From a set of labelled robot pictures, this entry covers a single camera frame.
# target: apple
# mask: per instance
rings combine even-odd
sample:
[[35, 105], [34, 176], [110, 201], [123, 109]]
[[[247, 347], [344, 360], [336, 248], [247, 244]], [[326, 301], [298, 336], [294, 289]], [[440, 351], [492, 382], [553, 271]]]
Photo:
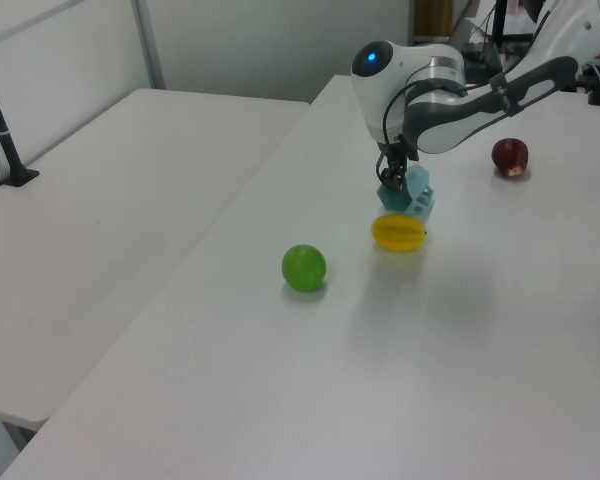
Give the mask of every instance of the apple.
[[515, 177], [527, 169], [529, 149], [522, 140], [503, 138], [493, 146], [491, 159], [505, 177]]
[[282, 276], [299, 292], [316, 290], [327, 273], [327, 262], [322, 253], [311, 245], [296, 245], [282, 258]]

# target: white wall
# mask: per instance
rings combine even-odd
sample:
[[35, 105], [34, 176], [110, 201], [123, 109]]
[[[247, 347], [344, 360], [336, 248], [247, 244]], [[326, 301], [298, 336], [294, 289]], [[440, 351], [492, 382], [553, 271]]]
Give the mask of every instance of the white wall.
[[368, 42], [406, 45], [411, 3], [140, 1], [166, 88], [308, 102]]
[[462, 13], [462, 9], [469, 3], [469, 0], [453, 0], [453, 23], [458, 21], [458, 17]]
[[84, 0], [0, 42], [0, 106], [25, 164], [149, 86], [132, 5]]

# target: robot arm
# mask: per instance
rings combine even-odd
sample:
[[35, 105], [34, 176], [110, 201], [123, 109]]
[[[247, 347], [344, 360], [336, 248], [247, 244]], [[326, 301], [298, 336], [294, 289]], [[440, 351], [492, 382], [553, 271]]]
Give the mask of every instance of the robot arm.
[[412, 157], [446, 152], [519, 113], [572, 83], [599, 53], [600, 0], [561, 1], [524, 59], [489, 85], [467, 90], [462, 56], [446, 45], [371, 43], [354, 59], [351, 77], [371, 136], [381, 145], [388, 140], [387, 150], [406, 144]]

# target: yellow fruit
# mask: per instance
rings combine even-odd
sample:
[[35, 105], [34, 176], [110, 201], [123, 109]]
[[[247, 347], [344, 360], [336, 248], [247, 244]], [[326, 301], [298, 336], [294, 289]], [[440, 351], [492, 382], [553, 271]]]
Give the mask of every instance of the yellow fruit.
[[378, 245], [394, 252], [408, 252], [419, 248], [427, 231], [424, 224], [408, 215], [392, 213], [376, 218], [371, 234]]

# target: green ball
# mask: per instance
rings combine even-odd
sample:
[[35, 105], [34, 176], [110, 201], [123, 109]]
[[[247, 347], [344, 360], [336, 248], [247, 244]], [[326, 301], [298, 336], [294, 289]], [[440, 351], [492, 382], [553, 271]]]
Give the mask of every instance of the green ball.
[[327, 262], [320, 251], [311, 245], [296, 245], [282, 259], [282, 276], [299, 292], [317, 289], [327, 273]]

